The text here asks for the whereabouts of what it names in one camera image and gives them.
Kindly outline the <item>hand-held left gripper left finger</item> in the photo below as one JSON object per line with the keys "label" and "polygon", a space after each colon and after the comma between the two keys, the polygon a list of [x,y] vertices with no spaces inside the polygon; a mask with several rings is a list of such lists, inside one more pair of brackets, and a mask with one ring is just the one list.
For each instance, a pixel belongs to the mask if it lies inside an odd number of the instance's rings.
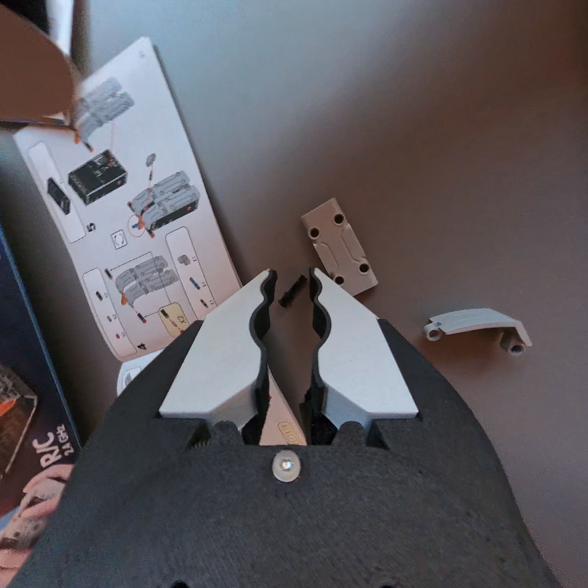
{"label": "hand-held left gripper left finger", "polygon": [[262,432],[270,401],[263,338],[276,281],[275,270],[264,270],[206,316],[159,408],[161,417],[226,421],[241,432]]}

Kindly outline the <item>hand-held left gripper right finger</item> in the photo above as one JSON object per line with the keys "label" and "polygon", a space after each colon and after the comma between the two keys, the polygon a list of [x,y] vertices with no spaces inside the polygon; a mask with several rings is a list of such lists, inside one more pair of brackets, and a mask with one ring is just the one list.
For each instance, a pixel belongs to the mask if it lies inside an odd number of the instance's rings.
{"label": "hand-held left gripper right finger", "polygon": [[318,268],[309,269],[309,293],[319,342],[300,414],[310,444],[332,443],[347,422],[368,435],[374,421],[415,418],[381,320]]}

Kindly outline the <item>small black pin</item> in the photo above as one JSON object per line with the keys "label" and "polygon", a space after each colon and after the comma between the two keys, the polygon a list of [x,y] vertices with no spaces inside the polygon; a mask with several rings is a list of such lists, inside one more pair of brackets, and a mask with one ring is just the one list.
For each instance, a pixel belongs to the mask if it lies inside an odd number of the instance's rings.
{"label": "small black pin", "polygon": [[291,285],[291,287],[284,292],[278,300],[278,304],[284,309],[289,308],[296,297],[305,289],[308,282],[306,275],[300,275],[298,279]]}

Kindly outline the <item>grey flat plate piece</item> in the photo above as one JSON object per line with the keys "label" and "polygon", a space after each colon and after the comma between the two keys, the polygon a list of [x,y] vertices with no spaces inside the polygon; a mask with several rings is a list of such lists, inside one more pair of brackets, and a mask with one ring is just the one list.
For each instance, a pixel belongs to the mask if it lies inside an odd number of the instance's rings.
{"label": "grey flat plate piece", "polygon": [[311,210],[301,221],[326,274],[352,296],[370,290],[378,280],[337,200]]}

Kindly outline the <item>grey curved panel piece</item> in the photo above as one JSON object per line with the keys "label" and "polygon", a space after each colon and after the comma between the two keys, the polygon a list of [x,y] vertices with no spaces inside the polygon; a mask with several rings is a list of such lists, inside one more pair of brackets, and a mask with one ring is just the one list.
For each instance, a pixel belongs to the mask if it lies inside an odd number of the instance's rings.
{"label": "grey curved panel piece", "polygon": [[501,332],[500,347],[511,356],[520,356],[533,345],[523,323],[509,315],[488,307],[462,309],[429,318],[423,334],[430,342],[443,336],[480,330],[496,329]]}

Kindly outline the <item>dark blue toy box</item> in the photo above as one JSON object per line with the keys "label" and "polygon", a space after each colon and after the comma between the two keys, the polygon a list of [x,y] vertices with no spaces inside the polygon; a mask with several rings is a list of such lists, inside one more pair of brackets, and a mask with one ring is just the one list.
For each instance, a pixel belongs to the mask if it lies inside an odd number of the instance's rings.
{"label": "dark blue toy box", "polygon": [[1,230],[1,498],[81,448],[16,261]]}

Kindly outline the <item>white instruction sheet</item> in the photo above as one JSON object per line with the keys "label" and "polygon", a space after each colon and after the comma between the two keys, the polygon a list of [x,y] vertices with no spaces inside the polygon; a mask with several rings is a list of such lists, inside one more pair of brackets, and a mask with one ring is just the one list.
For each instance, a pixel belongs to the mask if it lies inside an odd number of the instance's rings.
{"label": "white instruction sheet", "polygon": [[71,130],[14,141],[119,361],[165,348],[241,287],[149,38],[81,84]]}

